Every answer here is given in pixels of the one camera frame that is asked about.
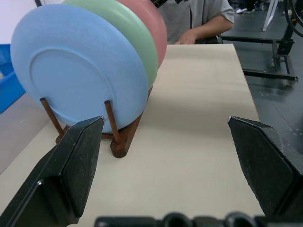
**pink plate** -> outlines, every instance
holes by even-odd
[[[117,0],[134,12],[150,31],[158,51],[159,67],[167,47],[167,31],[162,15],[151,0]]]

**gray t-shirt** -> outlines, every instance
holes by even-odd
[[[233,9],[227,0],[188,0],[179,4],[168,0],[159,8],[166,28],[168,43],[173,44],[191,27],[198,27],[222,15],[233,22]]]

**green plate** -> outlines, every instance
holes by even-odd
[[[119,30],[140,56],[149,88],[153,85],[158,72],[158,53],[151,33],[137,15],[116,0],[65,0],[63,4],[87,9]]]

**blue bin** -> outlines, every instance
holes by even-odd
[[[0,44],[0,114],[19,99],[25,90],[19,83],[10,58],[10,44]]]

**wheel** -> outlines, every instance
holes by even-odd
[[[295,83],[296,83],[295,80],[287,80],[286,81],[286,85],[289,86],[289,87],[292,87]]]

